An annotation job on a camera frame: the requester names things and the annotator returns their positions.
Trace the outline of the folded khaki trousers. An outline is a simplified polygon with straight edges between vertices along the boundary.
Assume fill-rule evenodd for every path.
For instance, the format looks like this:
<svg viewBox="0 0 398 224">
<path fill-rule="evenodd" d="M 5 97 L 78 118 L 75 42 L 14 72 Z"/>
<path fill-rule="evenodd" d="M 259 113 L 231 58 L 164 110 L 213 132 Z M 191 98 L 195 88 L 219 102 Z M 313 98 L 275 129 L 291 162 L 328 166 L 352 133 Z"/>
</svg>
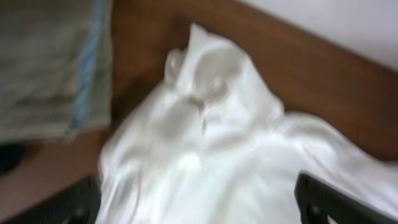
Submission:
<svg viewBox="0 0 398 224">
<path fill-rule="evenodd" d="M 1 0 L 1 141 L 111 121 L 112 0 Z"/>
</svg>

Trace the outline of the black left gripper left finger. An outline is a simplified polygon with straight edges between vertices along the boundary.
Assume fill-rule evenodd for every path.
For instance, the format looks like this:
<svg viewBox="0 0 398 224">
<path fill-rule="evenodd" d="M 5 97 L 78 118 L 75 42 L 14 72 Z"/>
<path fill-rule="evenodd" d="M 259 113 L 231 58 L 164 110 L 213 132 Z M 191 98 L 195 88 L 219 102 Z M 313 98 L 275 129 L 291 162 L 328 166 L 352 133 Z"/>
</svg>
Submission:
<svg viewBox="0 0 398 224">
<path fill-rule="evenodd" d="M 2 224 L 95 224 L 100 205 L 98 180 L 89 175 Z"/>
</svg>

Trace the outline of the white printed t-shirt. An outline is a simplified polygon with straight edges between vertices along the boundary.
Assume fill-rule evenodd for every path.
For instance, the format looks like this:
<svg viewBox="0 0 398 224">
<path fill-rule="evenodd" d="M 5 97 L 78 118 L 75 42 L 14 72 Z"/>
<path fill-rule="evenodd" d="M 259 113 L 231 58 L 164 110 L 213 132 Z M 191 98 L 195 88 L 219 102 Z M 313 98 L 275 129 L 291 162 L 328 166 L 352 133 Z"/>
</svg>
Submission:
<svg viewBox="0 0 398 224">
<path fill-rule="evenodd" d="M 285 112 L 245 51 L 196 24 L 100 167 L 98 223 L 298 223 L 302 170 L 397 216 L 396 164 L 321 118 Z"/>
</svg>

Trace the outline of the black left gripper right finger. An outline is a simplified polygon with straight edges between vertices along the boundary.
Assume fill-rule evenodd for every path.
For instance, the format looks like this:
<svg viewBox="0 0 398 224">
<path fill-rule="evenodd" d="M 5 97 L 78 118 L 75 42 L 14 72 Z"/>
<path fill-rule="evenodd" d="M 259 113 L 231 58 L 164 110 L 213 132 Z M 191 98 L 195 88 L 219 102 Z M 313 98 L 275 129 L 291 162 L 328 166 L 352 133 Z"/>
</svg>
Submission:
<svg viewBox="0 0 398 224">
<path fill-rule="evenodd" d="M 305 172 L 298 175 L 295 199 L 303 224 L 397 224 L 397 218 Z"/>
</svg>

